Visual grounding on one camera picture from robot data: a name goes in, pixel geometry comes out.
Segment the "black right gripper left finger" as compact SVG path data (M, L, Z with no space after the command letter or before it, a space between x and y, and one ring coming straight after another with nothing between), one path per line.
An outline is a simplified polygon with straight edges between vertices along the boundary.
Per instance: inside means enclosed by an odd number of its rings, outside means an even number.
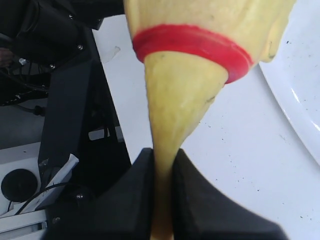
M154 153L141 150L129 170L96 200L59 216L46 240L148 240L154 207Z

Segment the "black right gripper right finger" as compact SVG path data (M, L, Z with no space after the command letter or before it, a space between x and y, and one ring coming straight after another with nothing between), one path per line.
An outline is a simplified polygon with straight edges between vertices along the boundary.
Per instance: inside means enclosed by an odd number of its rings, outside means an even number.
M286 240L275 222L234 202L216 189L183 149L172 172L172 223L176 240Z

